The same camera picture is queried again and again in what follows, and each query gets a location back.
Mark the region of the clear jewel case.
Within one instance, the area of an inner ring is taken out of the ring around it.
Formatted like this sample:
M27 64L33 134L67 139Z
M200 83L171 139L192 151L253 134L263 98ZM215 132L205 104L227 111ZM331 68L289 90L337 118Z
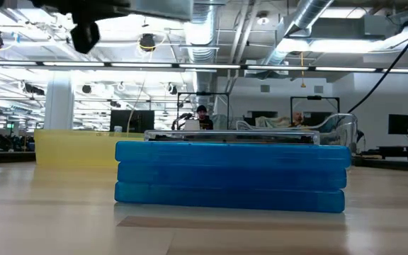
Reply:
M226 142L319 145L317 131L299 130L148 130L144 140L150 142Z
M134 13L157 18L190 21L194 0L130 0Z

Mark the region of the blue plastic disc case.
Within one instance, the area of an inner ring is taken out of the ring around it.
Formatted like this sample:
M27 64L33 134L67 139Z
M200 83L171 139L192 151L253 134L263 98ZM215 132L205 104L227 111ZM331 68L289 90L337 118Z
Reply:
M249 144L215 142L133 142L115 145L118 162L151 162L278 168L347 168L351 152L345 146L313 144Z
M342 213L345 210L345 195L342 190L245 190L117 182L115 200L120 203L317 213Z
M274 169L192 164L121 162L118 181L193 188L337 190L347 184L345 169Z

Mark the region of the clear plastic bin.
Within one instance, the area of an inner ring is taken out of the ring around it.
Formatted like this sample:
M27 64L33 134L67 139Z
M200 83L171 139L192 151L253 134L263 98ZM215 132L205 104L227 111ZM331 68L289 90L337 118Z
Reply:
M316 125L302 124L299 127L262 128L248 124L245 120L236 122L237 130L258 130L271 132L312 132L317 135L318 145L340 145L348 147L352 154L356 153L358 137L358 120L354 115L336 113L326 117Z

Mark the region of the white round pillar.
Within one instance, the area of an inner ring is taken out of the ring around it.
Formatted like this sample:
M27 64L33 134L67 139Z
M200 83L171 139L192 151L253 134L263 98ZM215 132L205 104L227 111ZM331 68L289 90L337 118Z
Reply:
M44 128L72 130L74 126L74 85L69 72L54 71L47 83Z

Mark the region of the long ceiling light strip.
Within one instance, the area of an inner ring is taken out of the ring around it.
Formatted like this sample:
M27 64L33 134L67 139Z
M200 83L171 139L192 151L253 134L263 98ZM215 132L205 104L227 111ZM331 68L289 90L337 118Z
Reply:
M189 64L164 62L36 62L19 60L0 60L0 67L23 67L43 69L174 69L191 71L242 70L242 71L292 71L292 72L356 72L408 74L408 68L372 68L372 67L315 67L315 66L269 66L257 64Z

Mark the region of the yellow translucent plastic bin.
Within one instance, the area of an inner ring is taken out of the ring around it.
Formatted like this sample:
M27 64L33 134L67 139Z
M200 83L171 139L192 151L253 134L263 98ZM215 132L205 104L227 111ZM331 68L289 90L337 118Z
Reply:
M36 163L41 166L117 166L115 145L119 141L143 141L142 133L78 130L36 130Z

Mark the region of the person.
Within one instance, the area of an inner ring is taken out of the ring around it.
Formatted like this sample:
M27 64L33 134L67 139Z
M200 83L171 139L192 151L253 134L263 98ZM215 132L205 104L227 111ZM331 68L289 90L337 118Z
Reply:
M291 127L299 127L303 124L303 114L300 111L294 111L292 116Z
M198 114L200 129L201 130L212 130L213 121L210 119L208 115L207 108L204 105L200 105L198 106L196 113Z

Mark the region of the crumpled plastic sheet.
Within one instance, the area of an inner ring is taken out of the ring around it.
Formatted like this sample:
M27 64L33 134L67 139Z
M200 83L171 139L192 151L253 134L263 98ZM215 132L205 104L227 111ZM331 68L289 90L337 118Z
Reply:
M264 116L255 119L258 128L287 128L290 126L289 117L267 118Z

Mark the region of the black bench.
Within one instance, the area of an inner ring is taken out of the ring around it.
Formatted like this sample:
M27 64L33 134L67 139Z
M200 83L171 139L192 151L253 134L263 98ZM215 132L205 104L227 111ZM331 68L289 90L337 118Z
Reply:
M381 159L388 157L404 157L408 160L408 146L391 146L391 147L378 147L377 149L369 149L368 151L361 152L363 156L381 156Z

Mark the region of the silver spiral air duct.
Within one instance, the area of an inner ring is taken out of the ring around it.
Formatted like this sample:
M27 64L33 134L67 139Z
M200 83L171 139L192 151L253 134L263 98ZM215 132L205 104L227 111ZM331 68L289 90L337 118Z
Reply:
M191 21L184 25L186 44L189 46L188 63L214 64L216 49L215 26L217 24L217 9L210 4L193 4Z
M280 65L293 47L296 38L309 38L312 26L334 0L300 0L295 12L282 17L275 30L275 45L263 59L264 65Z

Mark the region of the black rig frame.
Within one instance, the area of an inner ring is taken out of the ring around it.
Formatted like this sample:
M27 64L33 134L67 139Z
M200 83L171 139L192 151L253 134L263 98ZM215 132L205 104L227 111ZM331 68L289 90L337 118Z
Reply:
M176 98L176 120L178 120L179 117L179 109L180 109L180 105L182 104L182 100L180 99L180 97L182 95L187 95L186 98L188 98L189 96L193 95L193 96L225 96L226 97L226 101L222 100L223 103L226 103L227 106L227 129L229 129L230 127L230 93L227 92L209 92L209 91L198 91L198 92L178 92L177 93L177 98Z
M333 106L336 109L337 113L341 113L341 106L340 106L340 98L339 97L327 97L327 96L291 96L290 100L289 100L289 104L290 104L290 114L293 114L293 108L294 108L294 103L293 101L295 99L306 99L308 101L321 101L321 100L327 100L327 102L329 102L329 100L335 100L336 101L336 105Z

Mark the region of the small black wall monitor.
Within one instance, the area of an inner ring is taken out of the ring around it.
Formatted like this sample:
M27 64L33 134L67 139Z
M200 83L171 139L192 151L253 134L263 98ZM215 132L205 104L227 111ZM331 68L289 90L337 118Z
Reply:
M388 115L389 135L408 135L408 115Z

